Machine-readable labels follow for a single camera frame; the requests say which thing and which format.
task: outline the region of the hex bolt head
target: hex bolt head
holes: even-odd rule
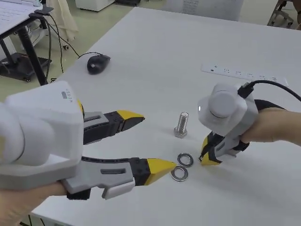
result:
[[[187,130],[184,131],[184,133],[178,133],[177,132],[177,127],[174,128],[174,136],[177,138],[184,138],[187,135]]]

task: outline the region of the table leg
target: table leg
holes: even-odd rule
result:
[[[1,45],[3,51],[4,51],[5,55],[6,55],[6,58],[7,58],[7,60],[8,60],[8,63],[9,63],[10,65],[15,64],[15,62],[14,62],[13,58],[11,57],[11,54],[10,54],[10,52],[9,52],[9,50],[8,50],[8,48],[7,48],[7,46],[5,45],[5,42],[4,42],[3,39],[0,39],[0,45]]]
[[[36,52],[34,51],[34,48],[32,46],[32,42],[30,40],[30,37],[27,33],[27,30],[25,27],[21,28],[20,30],[17,31],[17,34],[19,35],[19,39],[26,51],[26,54],[30,60],[30,63],[32,65],[32,68],[37,75],[37,78],[39,80],[39,83],[41,86],[46,85],[47,79],[45,77],[45,74],[43,72],[42,66],[40,64],[40,61],[37,57]]]

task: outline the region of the white cabinet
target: white cabinet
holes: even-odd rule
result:
[[[75,0],[75,4],[77,8],[99,12],[114,1],[115,0]]]

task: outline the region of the chair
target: chair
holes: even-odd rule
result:
[[[293,0],[284,0],[276,5],[276,8],[273,11],[273,14],[268,22],[268,26],[274,26],[276,22],[276,18],[280,15],[284,18],[284,21],[287,22],[286,28],[291,28],[294,20],[288,15],[288,13],[282,11],[282,8],[287,5],[287,2],[292,2]]]

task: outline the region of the cloth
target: cloth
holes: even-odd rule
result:
[[[50,14],[57,23],[60,36],[67,41],[74,40],[79,29],[70,13],[67,0],[47,0],[46,5],[54,9]],[[51,18],[49,23],[55,25]]]

